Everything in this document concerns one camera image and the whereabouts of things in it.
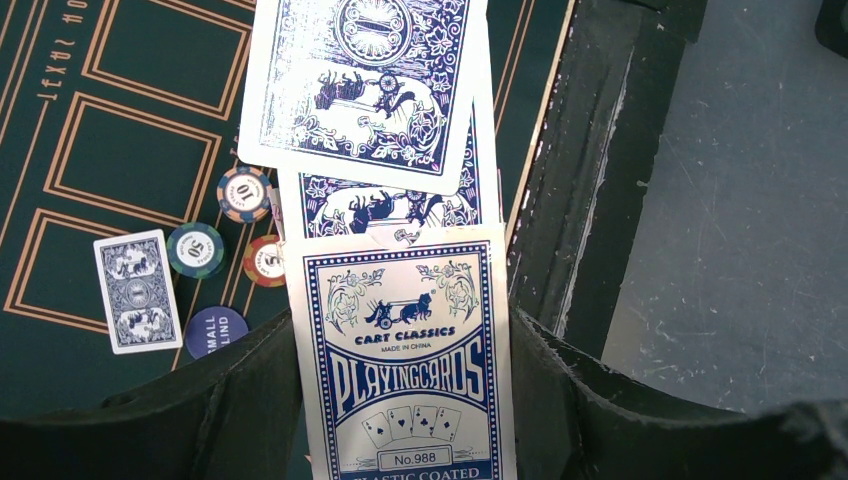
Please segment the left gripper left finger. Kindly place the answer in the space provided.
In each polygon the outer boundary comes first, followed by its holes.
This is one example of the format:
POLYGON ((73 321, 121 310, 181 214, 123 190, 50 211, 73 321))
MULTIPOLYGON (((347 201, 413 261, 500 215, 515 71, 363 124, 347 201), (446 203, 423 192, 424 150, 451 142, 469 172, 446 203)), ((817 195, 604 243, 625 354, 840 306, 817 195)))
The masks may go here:
POLYGON ((302 393, 284 310, 88 410, 1 423, 4 479, 282 479, 302 393))

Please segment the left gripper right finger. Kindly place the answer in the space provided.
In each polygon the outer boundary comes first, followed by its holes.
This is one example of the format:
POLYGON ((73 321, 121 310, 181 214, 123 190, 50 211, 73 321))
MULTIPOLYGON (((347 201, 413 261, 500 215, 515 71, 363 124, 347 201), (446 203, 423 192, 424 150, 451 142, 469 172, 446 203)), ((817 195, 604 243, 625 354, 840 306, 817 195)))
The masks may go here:
POLYGON ((758 415, 648 387, 510 311, 522 479, 843 479, 847 404, 758 415))

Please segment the blue small blind button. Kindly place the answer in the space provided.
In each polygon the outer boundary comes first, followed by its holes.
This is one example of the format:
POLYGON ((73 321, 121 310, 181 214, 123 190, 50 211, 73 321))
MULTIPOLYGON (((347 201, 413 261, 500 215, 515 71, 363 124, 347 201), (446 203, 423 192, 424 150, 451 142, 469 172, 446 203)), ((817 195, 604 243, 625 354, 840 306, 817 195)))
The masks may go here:
POLYGON ((199 359, 237 341, 248 331, 240 313, 226 306, 211 306, 189 320, 184 331, 184 346, 194 359, 199 359))

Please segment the orange chip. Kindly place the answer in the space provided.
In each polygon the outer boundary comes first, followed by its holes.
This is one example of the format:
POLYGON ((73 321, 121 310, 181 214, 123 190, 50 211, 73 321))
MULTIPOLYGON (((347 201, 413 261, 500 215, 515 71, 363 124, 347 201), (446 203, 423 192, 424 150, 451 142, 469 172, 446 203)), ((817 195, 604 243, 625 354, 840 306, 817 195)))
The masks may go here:
POLYGON ((242 267, 253 283, 268 288, 285 285, 283 257, 278 247, 279 236, 276 234, 258 237, 248 244, 242 267))

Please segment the green chip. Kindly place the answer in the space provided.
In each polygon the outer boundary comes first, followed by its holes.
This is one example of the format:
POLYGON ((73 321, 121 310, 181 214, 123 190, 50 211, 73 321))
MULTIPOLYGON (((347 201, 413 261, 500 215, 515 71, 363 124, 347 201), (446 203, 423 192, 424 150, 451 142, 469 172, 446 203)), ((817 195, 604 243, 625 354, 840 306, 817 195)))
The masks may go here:
POLYGON ((179 274, 206 279, 224 265, 225 245, 222 236, 212 226, 190 222, 177 227, 166 241, 171 267, 179 274))

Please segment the blue playing card deck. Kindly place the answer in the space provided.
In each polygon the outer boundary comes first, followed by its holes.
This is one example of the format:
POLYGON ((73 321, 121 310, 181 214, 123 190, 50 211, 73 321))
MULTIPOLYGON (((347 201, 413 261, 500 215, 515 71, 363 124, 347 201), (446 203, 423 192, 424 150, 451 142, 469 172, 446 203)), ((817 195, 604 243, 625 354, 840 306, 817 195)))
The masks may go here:
POLYGON ((516 477, 505 260, 484 225, 286 247, 315 478, 516 477))

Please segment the next card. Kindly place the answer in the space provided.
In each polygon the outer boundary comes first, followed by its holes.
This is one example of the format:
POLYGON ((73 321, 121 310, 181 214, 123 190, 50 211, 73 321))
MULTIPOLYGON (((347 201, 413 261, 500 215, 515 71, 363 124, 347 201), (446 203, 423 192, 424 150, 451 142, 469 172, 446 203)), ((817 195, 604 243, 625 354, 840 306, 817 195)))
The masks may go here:
POLYGON ((278 175, 289 239, 381 235, 412 243, 423 228, 502 221, 492 100, 477 97, 458 189, 438 195, 303 173, 278 175))

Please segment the card being pulled out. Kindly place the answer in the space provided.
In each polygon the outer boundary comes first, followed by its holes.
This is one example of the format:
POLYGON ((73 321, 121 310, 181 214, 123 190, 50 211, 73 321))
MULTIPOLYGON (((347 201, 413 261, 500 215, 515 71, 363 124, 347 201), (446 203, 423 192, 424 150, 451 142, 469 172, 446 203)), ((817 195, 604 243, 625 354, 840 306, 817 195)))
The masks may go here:
POLYGON ((483 1, 260 1, 239 158, 444 195, 458 187, 483 1))

